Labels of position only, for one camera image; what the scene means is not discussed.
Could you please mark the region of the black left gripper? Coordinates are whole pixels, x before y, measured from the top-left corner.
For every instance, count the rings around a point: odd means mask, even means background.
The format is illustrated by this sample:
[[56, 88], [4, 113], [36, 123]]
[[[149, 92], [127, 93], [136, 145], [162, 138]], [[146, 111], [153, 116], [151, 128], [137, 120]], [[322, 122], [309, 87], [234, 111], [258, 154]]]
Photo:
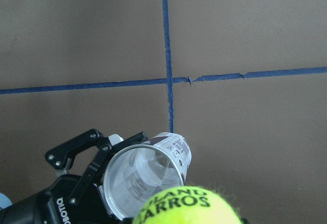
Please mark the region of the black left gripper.
[[77, 154], [93, 146], [99, 149], [81, 178], [61, 176], [49, 188], [2, 209], [1, 223], [120, 223], [107, 213], [96, 184], [113, 156], [147, 139], [144, 131], [123, 139], [90, 129], [47, 151], [47, 163], [64, 170], [71, 169]]

